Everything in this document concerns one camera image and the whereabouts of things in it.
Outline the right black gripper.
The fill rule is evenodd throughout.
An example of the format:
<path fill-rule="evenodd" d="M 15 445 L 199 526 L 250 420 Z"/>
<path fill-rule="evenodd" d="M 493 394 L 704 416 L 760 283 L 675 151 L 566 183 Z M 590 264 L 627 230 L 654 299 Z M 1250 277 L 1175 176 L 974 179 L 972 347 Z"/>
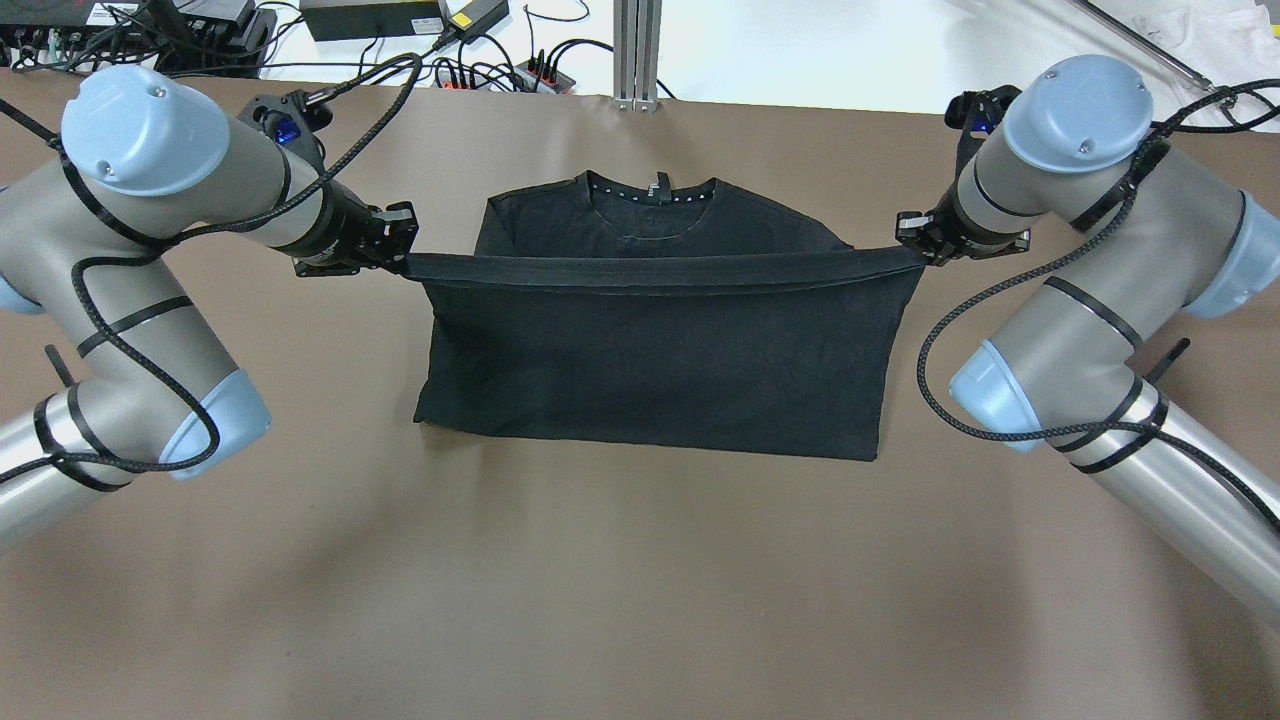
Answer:
<path fill-rule="evenodd" d="M 986 260 L 1027 252 L 1030 231 L 1004 233 L 977 224 L 954 195 L 945 195 L 929 211 L 900 211 L 895 238 L 932 266 L 955 259 Z"/>

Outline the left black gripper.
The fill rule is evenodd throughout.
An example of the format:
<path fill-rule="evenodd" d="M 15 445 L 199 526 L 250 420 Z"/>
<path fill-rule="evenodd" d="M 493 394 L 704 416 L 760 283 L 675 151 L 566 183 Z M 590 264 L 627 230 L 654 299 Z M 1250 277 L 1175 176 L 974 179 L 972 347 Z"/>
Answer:
<path fill-rule="evenodd" d="M 294 243 L 294 274 L 317 278 L 381 269 L 403 275 L 417 232 L 417 214 L 408 201 L 378 208 L 339 199 Z"/>

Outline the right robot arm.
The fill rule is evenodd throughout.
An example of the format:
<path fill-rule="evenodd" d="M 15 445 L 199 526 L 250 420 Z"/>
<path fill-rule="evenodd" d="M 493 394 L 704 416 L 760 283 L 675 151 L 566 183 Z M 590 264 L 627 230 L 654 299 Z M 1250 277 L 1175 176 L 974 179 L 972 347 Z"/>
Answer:
<path fill-rule="evenodd" d="M 1056 215 L 1085 243 L 950 382 L 973 433 L 1046 442 L 1268 624 L 1277 484 L 1129 357 L 1178 313 L 1228 314 L 1277 279 L 1277 219 L 1155 129 L 1140 74 L 1073 56 L 1009 105 L 929 211 L 895 234 L 928 261 L 1027 249 Z"/>

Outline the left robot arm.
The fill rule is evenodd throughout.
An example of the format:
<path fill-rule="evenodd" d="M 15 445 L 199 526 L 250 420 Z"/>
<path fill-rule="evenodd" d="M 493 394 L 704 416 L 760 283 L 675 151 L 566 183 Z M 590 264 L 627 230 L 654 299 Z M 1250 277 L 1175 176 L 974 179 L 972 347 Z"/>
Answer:
<path fill-rule="evenodd" d="M 308 124 L 321 100 L 260 97 L 232 115 L 147 67 L 109 67 L 46 135 L 56 158 L 3 190 L 3 307 L 50 316 L 90 369 L 3 427 L 4 551 L 138 475 L 187 480 L 268 432 L 166 251 L 233 232 L 302 275 L 402 272 L 413 209 L 335 181 Z"/>

